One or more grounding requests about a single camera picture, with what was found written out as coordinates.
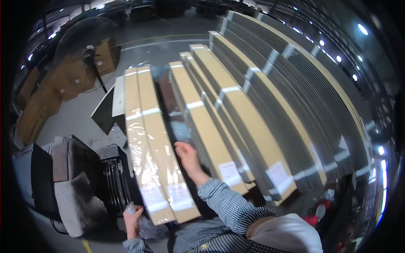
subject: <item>stack of packages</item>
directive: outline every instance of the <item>stack of packages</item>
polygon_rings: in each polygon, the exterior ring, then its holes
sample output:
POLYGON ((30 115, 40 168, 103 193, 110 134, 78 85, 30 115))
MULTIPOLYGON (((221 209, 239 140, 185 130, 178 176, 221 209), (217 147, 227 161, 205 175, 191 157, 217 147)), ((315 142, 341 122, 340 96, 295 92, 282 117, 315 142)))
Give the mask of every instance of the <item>stack of packages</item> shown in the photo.
POLYGON ((134 174, 155 225, 200 216, 168 138, 149 67, 125 72, 125 116, 134 174))
MULTIPOLYGON (((96 47, 94 61, 100 76, 115 71, 119 61, 119 47, 115 46, 113 39, 103 40, 101 45, 96 47)), ((81 53, 66 56, 52 78, 56 89, 65 101, 93 88, 96 81, 96 76, 90 67, 82 62, 81 53)))
POLYGON ((229 11, 217 31, 210 32, 210 49, 277 137, 296 181, 306 178, 297 182, 300 190, 321 187, 325 176, 334 181, 370 170, 371 150, 359 115, 369 121, 369 113, 325 53, 263 14, 255 19, 229 11))
POLYGON ((201 162, 231 189, 244 194, 240 182, 255 180, 269 204, 280 204, 297 185, 272 132, 212 51, 190 47, 170 63, 170 78, 201 162))

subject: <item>plastic wrap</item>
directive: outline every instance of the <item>plastic wrap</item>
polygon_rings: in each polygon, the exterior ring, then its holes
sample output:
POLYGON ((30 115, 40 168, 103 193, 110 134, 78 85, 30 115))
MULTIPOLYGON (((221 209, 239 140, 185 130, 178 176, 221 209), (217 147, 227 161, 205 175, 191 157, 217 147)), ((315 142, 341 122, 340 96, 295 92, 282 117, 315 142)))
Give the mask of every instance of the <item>plastic wrap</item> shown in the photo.
POLYGON ((199 217, 167 136, 148 66, 125 73, 125 116, 134 174, 152 222, 199 217))

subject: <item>white strapping band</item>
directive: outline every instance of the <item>white strapping band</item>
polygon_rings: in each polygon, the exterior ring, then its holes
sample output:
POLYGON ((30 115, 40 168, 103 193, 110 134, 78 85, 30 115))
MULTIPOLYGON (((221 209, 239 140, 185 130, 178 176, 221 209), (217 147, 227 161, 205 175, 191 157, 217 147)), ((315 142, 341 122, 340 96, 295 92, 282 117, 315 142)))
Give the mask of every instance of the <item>white strapping band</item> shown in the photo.
POLYGON ((311 51, 312 56, 315 57, 318 54, 318 51, 319 51, 319 47, 317 45, 314 45, 314 47, 311 51))
POLYGON ((241 90, 241 87, 238 86, 232 86, 232 87, 227 87, 227 88, 222 88, 220 93, 218 94, 218 97, 220 100, 223 100, 225 97, 225 93, 233 92, 233 91, 238 91, 241 90))
POLYGON ((223 20, 222 20, 222 25, 221 25, 221 34, 223 35, 224 34, 224 32, 225 32, 225 29, 226 29, 226 24, 228 23, 228 18, 224 18, 223 20))
POLYGON ((187 107, 187 109, 192 109, 192 108, 204 106, 204 103, 202 101, 197 101, 197 102, 189 103, 185 106, 187 107))
POLYGON ((214 105, 215 109, 218 110, 221 104, 222 104, 222 100, 217 99, 217 101, 215 101, 215 105, 214 105))
POLYGON ((294 46, 288 44, 288 46, 283 51, 284 58, 288 59, 291 56, 292 52, 294 52, 294 46))
POLYGON ((148 115, 148 114, 152 114, 152 113, 161 113, 161 112, 162 112, 162 111, 160 110, 159 107, 155 107, 155 108, 152 108, 152 109, 144 110, 144 111, 141 112, 141 113, 137 113, 137 114, 135 114, 135 115, 128 116, 128 117, 126 117, 125 119, 126 119, 126 120, 131 120, 131 119, 139 118, 139 117, 141 117, 142 115, 148 115))
POLYGON ((263 13, 259 13, 258 15, 257 15, 257 17, 256 17, 256 19, 258 19, 258 20, 262 20, 262 17, 263 17, 263 13))
POLYGON ((277 52, 275 49, 273 49, 269 55, 269 59, 266 62, 266 65, 263 68, 263 73, 267 76, 270 72, 270 70, 273 68, 273 64, 276 61, 277 57, 279 55, 279 52, 277 52))
POLYGON ((243 91, 247 93, 250 88, 250 79, 252 78, 254 72, 260 71, 258 67, 250 67, 247 69, 245 74, 245 82, 243 83, 243 91))
POLYGON ((134 71, 134 72, 132 72, 132 73, 125 74, 124 76, 130 76, 130 75, 132 75, 132 74, 144 73, 144 72, 148 72, 148 71, 150 71, 150 69, 144 69, 144 70, 141 70, 141 71, 134 71))

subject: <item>concrete floor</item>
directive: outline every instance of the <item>concrete floor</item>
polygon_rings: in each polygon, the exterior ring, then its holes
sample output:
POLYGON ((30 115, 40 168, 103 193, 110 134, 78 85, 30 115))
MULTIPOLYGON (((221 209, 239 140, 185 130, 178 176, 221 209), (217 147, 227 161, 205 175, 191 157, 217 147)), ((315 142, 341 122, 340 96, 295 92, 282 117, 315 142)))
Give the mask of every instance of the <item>concrete floor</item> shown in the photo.
MULTIPOLYGON (((191 9, 180 18, 128 23, 115 35, 117 44, 122 44, 122 52, 116 71, 103 77, 107 90, 114 84, 115 78, 121 76, 129 66, 142 63, 162 66, 168 62, 179 61, 179 53, 189 51, 190 44, 207 43, 207 31, 215 30, 217 22, 216 19, 197 17, 195 10, 191 9)), ((117 133, 112 131, 106 135, 90 118, 103 96, 103 90, 98 89, 63 102, 59 112, 45 123, 36 143, 40 146, 46 145, 53 142, 56 136, 71 134, 95 151, 115 143, 117 133)), ((44 239, 56 252, 87 252, 82 239, 57 233, 47 219, 36 215, 34 219, 44 239)), ((88 240, 88 243, 93 253, 125 252, 120 240, 117 242, 88 240)), ((167 240, 148 242, 154 252, 162 253, 167 252, 166 244, 167 240)))

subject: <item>electric fan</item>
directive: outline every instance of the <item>electric fan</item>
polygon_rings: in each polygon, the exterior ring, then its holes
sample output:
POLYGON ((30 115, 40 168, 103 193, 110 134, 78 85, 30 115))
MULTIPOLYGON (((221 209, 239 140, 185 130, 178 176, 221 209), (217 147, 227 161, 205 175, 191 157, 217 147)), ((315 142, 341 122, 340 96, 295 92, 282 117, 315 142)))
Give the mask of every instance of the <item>electric fan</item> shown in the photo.
MULTIPOLYGON (((117 24, 110 19, 90 17, 74 24, 60 39, 53 61, 55 66, 69 62, 68 70, 70 72, 83 72, 85 70, 87 76, 92 76, 92 78, 87 79, 90 85, 81 92, 92 92, 102 87, 107 93, 104 84, 111 80, 114 71, 110 70, 105 73, 99 70, 98 66, 100 66, 101 61, 97 59, 109 55, 105 51, 100 54, 96 48, 104 40, 114 41, 116 26, 117 24)), ((115 44, 108 49, 114 50, 119 55, 119 50, 115 44)), ((111 61, 113 61, 114 66, 118 64, 118 58, 113 58, 111 61)))

